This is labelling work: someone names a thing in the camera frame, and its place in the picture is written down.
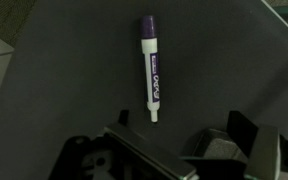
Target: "dark gray panel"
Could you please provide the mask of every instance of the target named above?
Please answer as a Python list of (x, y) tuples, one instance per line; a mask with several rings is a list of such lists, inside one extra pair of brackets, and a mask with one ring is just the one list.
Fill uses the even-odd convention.
[[(150, 123), (138, 19), (158, 22), (161, 109)], [(176, 154), (229, 110), (288, 137), (288, 28), (260, 1), (41, 0), (0, 93), (0, 179), (46, 179), (64, 141), (130, 109), (130, 127)]]

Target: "marker label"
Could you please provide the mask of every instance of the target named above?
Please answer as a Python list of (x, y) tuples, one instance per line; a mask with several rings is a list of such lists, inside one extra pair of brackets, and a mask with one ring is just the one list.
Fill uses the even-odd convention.
[(152, 99), (153, 102), (160, 101), (160, 86), (158, 76), (158, 56), (157, 53), (150, 54), (151, 59), (151, 73), (152, 73)]

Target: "purple marker cap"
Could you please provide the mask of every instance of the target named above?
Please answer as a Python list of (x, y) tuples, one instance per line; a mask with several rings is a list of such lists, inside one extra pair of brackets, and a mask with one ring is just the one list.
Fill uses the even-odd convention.
[(156, 38), (156, 27), (154, 16), (144, 16), (142, 18), (142, 39)]

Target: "marker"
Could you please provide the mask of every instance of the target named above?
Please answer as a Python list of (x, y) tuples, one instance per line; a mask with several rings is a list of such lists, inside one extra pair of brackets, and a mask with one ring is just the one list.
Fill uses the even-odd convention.
[(158, 120), (157, 110), (160, 108), (160, 88), (158, 74), (158, 55), (156, 27), (153, 16), (142, 18), (142, 51), (145, 57), (147, 108), (151, 111), (151, 121)]

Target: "purple cap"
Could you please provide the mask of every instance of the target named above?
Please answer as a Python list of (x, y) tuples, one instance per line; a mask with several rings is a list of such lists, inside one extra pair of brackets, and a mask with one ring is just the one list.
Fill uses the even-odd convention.
[(144, 16), (142, 18), (142, 39), (156, 38), (156, 27), (154, 16)]

